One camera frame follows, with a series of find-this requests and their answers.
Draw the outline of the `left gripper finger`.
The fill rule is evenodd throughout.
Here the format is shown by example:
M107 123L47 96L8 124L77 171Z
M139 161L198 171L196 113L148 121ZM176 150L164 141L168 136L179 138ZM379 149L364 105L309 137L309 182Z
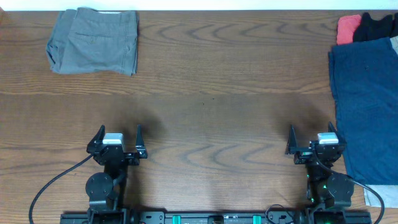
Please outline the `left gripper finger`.
M147 149L145 147L144 139L142 137L142 128L140 124L137 125L136 149L140 159L147 159Z
M92 140L88 143L88 145L86 147L87 153L93 154L96 151L96 149L100 145L102 145L104 136L105 136L105 125L101 125L98 132L95 134L95 136L92 138Z

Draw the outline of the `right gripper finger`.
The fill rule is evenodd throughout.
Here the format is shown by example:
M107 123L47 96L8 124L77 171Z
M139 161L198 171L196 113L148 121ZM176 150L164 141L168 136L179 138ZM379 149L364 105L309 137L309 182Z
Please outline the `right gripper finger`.
M289 137L287 141L287 145L285 148L285 154L295 154L297 150L297 138L295 135L295 129L291 125L289 129Z
M330 133L335 133L336 138L338 139L338 144L340 146L346 146L346 140L344 137L337 131L337 129L334 127L331 121L328 122L328 131Z

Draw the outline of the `navy blue shorts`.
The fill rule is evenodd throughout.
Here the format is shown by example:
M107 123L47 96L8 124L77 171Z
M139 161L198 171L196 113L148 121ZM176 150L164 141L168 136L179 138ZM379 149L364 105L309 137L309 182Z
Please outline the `navy blue shorts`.
M348 175L397 185L397 52L390 38L336 45L328 56Z

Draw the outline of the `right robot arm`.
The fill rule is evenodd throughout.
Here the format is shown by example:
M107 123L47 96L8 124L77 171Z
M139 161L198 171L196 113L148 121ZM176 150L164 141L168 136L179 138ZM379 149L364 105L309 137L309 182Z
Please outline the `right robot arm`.
M294 156L294 164L305 166L307 199L311 202L295 213L294 223L346 223L344 208L351 206L354 183L331 169L345 146L346 141L331 123L326 133L317 134L305 147L298 145L294 127L290 127L285 153Z

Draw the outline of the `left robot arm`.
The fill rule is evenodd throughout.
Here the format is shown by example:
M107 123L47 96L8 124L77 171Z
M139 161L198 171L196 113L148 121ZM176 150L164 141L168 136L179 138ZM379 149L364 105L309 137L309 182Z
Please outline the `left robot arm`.
M148 157L141 126L137 127L135 152L125 152L123 134L107 133L105 126L100 127L86 151L104 167L86 182L88 223L132 223L134 217L123 207L123 200L128 167L138 166Z

